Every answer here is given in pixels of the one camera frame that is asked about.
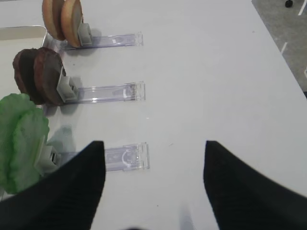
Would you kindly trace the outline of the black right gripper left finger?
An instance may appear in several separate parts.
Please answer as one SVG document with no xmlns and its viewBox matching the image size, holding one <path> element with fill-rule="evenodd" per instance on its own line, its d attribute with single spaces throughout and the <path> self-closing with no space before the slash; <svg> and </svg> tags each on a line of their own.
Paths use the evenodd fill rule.
<svg viewBox="0 0 307 230">
<path fill-rule="evenodd" d="M 106 179 L 105 149 L 93 141 L 57 171 L 0 203 L 2 230 L 89 230 Z"/>
</svg>

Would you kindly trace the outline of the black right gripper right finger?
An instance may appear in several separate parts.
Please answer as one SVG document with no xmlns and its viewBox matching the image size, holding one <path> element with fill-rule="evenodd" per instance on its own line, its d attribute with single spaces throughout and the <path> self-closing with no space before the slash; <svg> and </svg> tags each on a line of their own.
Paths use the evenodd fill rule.
<svg viewBox="0 0 307 230">
<path fill-rule="evenodd" d="M 205 146 L 203 182 L 221 230 L 305 230 L 307 198 L 254 170 L 217 141 Z"/>
</svg>

